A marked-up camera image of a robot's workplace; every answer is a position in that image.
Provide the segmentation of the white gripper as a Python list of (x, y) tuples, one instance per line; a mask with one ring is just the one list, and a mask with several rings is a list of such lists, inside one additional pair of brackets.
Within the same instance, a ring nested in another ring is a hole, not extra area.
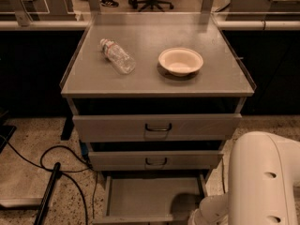
[(200, 209), (193, 210), (188, 218), (187, 225), (209, 225)]

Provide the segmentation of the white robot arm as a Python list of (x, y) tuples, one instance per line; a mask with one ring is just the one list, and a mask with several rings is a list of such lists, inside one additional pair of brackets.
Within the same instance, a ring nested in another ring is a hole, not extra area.
[(204, 198), (187, 225), (298, 225), (300, 142), (254, 131), (234, 144), (228, 191)]

